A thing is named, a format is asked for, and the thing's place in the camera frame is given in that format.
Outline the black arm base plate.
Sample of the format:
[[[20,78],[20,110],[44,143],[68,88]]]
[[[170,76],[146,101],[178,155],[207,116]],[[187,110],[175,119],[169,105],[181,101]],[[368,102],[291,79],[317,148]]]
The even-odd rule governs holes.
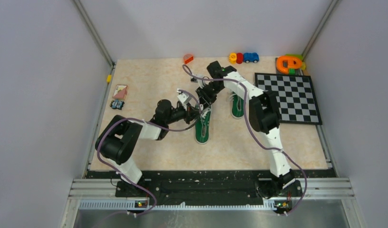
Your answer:
[[[115,188],[117,198],[143,197],[137,206],[156,203],[157,206],[172,206],[185,203],[187,206],[241,206],[261,205],[272,197],[299,197],[303,187],[300,181],[307,180],[308,190],[312,179],[335,178],[333,169],[295,170],[295,182],[284,190],[276,188],[272,174],[267,170],[254,171],[144,171],[139,189],[121,180],[115,171],[88,171],[86,179],[107,180]]]

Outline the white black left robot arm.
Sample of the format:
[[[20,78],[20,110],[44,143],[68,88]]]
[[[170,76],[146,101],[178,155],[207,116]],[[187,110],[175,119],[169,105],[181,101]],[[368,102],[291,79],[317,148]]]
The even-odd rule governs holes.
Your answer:
[[[178,121],[187,124],[200,117],[200,106],[177,102],[174,107],[167,99],[157,103],[151,120],[125,118],[115,115],[104,131],[97,138],[95,149],[101,162],[110,166],[127,182],[126,189],[133,196],[140,196],[145,190],[141,181],[142,171],[132,158],[138,140],[160,141],[172,130],[169,125]]]

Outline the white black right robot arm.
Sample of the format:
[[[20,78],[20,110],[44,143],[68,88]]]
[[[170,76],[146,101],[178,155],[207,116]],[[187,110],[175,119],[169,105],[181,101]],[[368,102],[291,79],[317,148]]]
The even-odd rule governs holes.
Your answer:
[[[206,69],[211,79],[208,84],[196,90],[200,107],[209,108],[216,101],[218,93],[225,88],[244,101],[242,110],[245,112],[248,130],[251,135],[259,133],[264,138],[265,143],[260,146],[269,153],[271,189],[278,196],[285,195],[295,177],[283,151],[279,129],[281,114],[276,95],[272,91],[264,91],[254,86],[233,66],[222,67],[218,61],[214,61]]]

